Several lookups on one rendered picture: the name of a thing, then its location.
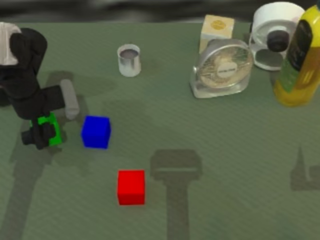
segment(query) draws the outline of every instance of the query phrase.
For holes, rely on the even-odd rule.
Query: bottle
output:
[[[285,106],[307,104],[320,83],[320,0],[301,16],[273,91]]]

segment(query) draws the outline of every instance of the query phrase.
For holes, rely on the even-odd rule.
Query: soap box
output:
[[[228,17],[206,15],[200,35],[199,53],[207,47],[213,39],[231,39],[235,20]]]

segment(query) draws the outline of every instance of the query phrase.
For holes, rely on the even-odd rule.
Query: blue cube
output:
[[[87,148],[107,149],[111,135],[108,117],[86,116],[82,126],[81,137]]]

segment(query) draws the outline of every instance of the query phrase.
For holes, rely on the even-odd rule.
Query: table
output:
[[[20,26],[48,39],[41,85],[73,79],[82,115],[58,111],[65,142],[38,151],[21,143],[28,123],[0,109],[0,240],[319,239],[320,94],[286,108],[255,68],[244,92],[195,99],[201,24]],[[248,30],[237,23],[235,38]],[[118,72],[125,43],[141,48],[136,78]],[[83,147],[87,114],[110,117],[108,150]],[[118,206],[119,169],[145,170],[145,206]]]

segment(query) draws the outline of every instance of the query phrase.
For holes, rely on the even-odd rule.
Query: yellow liquid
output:
[[[314,96],[320,83],[320,11],[318,7],[315,5],[309,8],[300,20],[307,21],[312,30],[310,49],[297,76],[286,74],[286,68],[292,68],[292,66],[289,66],[288,61],[284,60],[279,77],[273,87],[277,100],[289,107],[307,104]],[[289,80],[295,81],[291,91],[285,90],[281,84],[281,81]]]

